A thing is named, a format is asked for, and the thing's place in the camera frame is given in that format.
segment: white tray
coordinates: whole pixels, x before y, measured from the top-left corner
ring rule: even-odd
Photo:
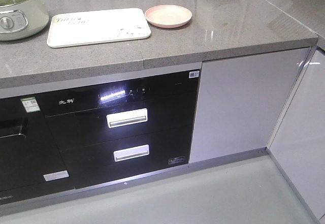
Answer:
[[[52,18],[48,46],[52,48],[144,39],[151,35],[138,8],[64,13]]]

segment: control panel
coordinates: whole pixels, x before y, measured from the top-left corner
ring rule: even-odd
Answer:
[[[0,12],[0,34],[15,33],[25,29],[28,21],[22,11]]]

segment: sticker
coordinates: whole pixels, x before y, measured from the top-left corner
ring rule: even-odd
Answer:
[[[48,182],[56,179],[69,177],[69,173],[67,171],[54,172],[54,173],[43,175],[43,177],[45,178],[45,181]]]
[[[172,165],[172,164],[176,164],[176,163],[181,163],[185,161],[185,157],[184,156],[180,156],[180,157],[176,157],[176,158],[172,158],[168,160],[168,165]]]
[[[191,71],[189,72],[188,78],[198,78],[200,75],[200,71]]]
[[[20,100],[27,113],[41,110],[35,97],[23,98]]]

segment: pink plate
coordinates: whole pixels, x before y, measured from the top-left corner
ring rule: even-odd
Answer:
[[[189,9],[175,5],[151,7],[144,15],[152,25],[163,28],[183,26],[192,18],[192,12]]]

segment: rice cooker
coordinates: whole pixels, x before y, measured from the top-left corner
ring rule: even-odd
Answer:
[[[0,41],[34,35],[48,21],[44,0],[0,0]]]

